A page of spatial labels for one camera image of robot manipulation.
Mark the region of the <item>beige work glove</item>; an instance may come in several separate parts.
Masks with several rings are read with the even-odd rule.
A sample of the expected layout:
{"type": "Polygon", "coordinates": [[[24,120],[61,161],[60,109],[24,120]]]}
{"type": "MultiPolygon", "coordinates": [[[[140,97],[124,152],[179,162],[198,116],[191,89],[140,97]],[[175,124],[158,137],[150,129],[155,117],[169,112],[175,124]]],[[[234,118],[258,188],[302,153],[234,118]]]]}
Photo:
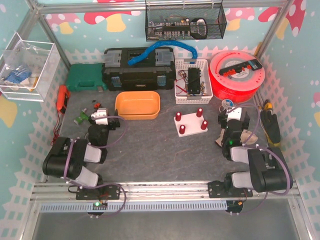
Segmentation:
{"type": "MultiPolygon", "coordinates": [[[[215,140],[215,143],[219,147],[222,147],[222,140],[223,140],[224,132],[225,132],[225,129],[222,129],[218,139],[215,140]]],[[[249,138],[249,136],[251,135],[251,133],[252,133],[251,131],[244,130],[241,134],[241,137],[240,137],[241,142],[243,143],[245,140],[247,140],[249,138]]],[[[253,145],[257,142],[257,140],[258,140],[258,137],[255,134],[253,134],[251,136],[251,138],[246,142],[246,144],[253,145]]]]}

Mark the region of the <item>large red spring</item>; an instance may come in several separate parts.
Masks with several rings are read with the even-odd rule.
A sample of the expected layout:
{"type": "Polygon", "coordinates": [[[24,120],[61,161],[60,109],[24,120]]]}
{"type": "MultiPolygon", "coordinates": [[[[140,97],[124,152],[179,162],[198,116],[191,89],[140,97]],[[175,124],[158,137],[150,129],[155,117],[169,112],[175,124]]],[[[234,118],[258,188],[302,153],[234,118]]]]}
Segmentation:
{"type": "Polygon", "coordinates": [[[208,128],[208,122],[206,120],[203,120],[200,126],[201,130],[206,130],[208,128]]]}
{"type": "Polygon", "coordinates": [[[186,126],[185,125],[180,125],[179,126],[179,134],[180,135],[184,135],[185,134],[185,131],[186,131],[186,126]]]}
{"type": "Polygon", "coordinates": [[[179,122],[182,118],[182,113],[181,112],[177,112],[176,115],[175,115],[175,121],[176,122],[179,122]]]}
{"type": "Polygon", "coordinates": [[[202,109],[202,108],[198,108],[198,109],[197,109],[197,112],[196,112],[196,116],[197,116],[198,118],[201,118],[202,115],[203,115],[203,109],[202,109]]]}

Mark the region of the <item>white peg board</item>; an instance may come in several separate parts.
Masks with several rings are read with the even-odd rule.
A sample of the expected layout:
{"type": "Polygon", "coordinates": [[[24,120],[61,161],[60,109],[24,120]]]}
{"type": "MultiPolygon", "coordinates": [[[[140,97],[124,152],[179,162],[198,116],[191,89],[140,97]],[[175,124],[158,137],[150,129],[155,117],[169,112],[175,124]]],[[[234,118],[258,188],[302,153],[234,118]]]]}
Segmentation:
{"type": "Polygon", "coordinates": [[[173,117],[176,131],[177,131],[177,134],[180,138],[207,132],[208,126],[207,126],[206,130],[201,130],[201,124],[202,124],[203,120],[206,120],[204,118],[204,116],[202,115],[202,117],[197,117],[196,112],[189,113],[189,114],[182,114],[180,121],[175,121],[175,116],[173,117]],[[185,125],[185,127],[186,127],[185,134],[183,134],[183,135],[179,134],[180,125],[185,125]]]}

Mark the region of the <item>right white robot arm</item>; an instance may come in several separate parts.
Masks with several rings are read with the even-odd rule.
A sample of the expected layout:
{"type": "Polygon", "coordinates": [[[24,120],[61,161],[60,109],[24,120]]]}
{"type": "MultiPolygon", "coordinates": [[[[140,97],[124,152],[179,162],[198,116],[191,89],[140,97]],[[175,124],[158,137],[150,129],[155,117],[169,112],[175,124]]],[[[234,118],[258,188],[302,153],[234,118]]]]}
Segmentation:
{"type": "Polygon", "coordinates": [[[249,167],[248,171],[226,174],[223,190],[228,195],[237,190],[286,195],[293,186],[293,177],[277,146],[280,142],[277,115],[271,110],[262,110],[258,116],[270,141],[268,147],[248,146],[241,139],[249,128],[250,117],[240,107],[225,109],[218,115],[218,123],[224,131],[220,140],[223,156],[228,161],[244,163],[249,167]]]}

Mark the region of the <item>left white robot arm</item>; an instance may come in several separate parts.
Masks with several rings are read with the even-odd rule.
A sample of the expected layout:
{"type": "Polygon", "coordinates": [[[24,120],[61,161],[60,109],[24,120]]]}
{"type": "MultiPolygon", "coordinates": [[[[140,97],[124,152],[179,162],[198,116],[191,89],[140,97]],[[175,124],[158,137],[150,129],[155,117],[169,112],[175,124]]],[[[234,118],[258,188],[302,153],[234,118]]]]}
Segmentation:
{"type": "Polygon", "coordinates": [[[109,132],[121,126],[121,116],[93,114],[91,126],[85,138],[58,137],[45,157],[42,171],[46,176],[56,177],[72,183],[81,189],[100,189],[108,186],[119,187],[118,183],[104,183],[102,177],[87,169],[89,164],[102,164],[108,148],[118,141],[108,143],[109,132]]]}

